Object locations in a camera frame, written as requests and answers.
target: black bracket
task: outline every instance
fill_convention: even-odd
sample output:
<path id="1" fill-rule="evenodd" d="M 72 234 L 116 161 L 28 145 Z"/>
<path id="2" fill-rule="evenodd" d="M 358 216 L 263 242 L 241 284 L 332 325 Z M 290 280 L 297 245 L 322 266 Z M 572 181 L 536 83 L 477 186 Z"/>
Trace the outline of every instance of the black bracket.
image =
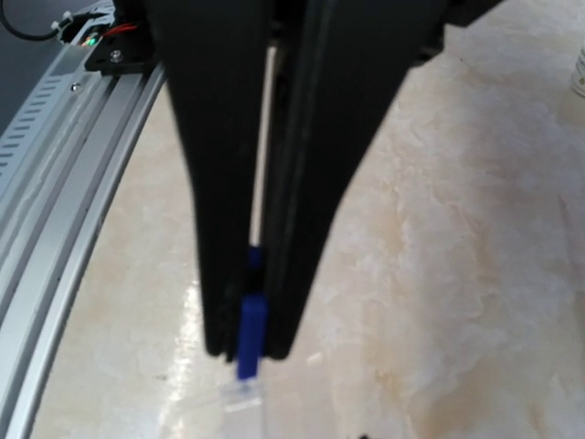
<path id="1" fill-rule="evenodd" d="M 87 71 L 102 75 L 150 73 L 156 65 L 154 42 L 148 26 L 103 37 L 85 62 Z"/>

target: clear plastic tab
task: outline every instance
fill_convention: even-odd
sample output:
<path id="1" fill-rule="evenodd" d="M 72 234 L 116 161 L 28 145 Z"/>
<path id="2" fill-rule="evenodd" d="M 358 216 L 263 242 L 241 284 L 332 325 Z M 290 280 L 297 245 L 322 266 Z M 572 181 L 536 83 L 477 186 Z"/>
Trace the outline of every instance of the clear plastic tab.
<path id="1" fill-rule="evenodd" d="M 257 380 L 235 381 L 221 390 L 222 439 L 267 439 L 264 393 Z"/>

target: white marble countertop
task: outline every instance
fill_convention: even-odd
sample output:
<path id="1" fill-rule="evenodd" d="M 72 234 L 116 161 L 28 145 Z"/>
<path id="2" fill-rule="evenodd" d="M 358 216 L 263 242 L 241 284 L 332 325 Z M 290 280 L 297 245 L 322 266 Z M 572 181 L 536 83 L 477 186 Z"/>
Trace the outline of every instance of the white marble countertop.
<path id="1" fill-rule="evenodd" d="M 273 401 L 293 395 L 272 405 L 298 415 L 282 437 L 316 438 L 310 416 L 343 439 L 585 437 L 585 99 L 569 91 L 584 38 L 582 0 L 507 0 L 411 72 L 338 213 L 292 357 L 264 366 Z M 198 398 L 230 371 L 202 345 L 191 215 L 164 91 L 33 437 L 214 437 Z M 326 398 L 311 406 L 315 353 Z"/>

